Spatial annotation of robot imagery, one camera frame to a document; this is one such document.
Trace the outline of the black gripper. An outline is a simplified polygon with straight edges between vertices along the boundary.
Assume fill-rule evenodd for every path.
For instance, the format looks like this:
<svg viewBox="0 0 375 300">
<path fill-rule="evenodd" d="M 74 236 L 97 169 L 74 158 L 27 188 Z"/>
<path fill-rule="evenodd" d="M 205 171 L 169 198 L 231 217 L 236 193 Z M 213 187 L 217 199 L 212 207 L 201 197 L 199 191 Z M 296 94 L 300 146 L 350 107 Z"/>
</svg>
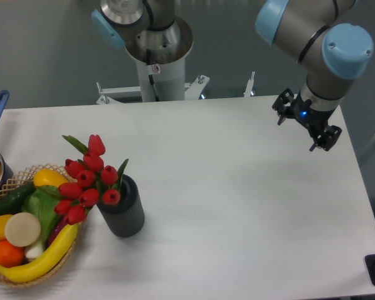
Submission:
<svg viewBox="0 0 375 300">
<path fill-rule="evenodd" d="M 272 109 L 277 112 L 277 125 L 280 126 L 286 119 L 295 119 L 308 131 L 313 140 L 310 151 L 316 148 L 329 151 L 338 141 L 342 129 L 335 125 L 328 125 L 328 119 L 331 117 L 333 110 L 317 111 L 310 108 L 309 99 L 302 99 L 299 93 L 294 99 L 293 92 L 287 88 L 275 100 Z"/>
</svg>

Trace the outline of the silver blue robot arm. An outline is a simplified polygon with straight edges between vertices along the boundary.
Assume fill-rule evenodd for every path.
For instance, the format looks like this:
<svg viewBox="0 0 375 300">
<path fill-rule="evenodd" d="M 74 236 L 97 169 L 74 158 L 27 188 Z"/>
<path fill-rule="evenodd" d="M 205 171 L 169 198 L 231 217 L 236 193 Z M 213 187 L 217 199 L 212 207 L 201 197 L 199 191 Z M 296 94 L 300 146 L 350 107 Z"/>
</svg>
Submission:
<svg viewBox="0 0 375 300">
<path fill-rule="evenodd" d="M 280 120 L 307 129 L 314 148 L 330 150 L 341 129 L 329 118 L 361 76 L 374 43 L 360 26 L 337 24 L 354 1 L 267 1 L 257 15 L 256 32 L 304 66 L 307 78 L 294 94 L 283 91 L 272 108 Z M 185 58 L 193 33 L 175 14 L 174 1 L 101 1 L 91 14 L 102 38 L 135 60 L 142 100 L 185 100 Z"/>
</svg>

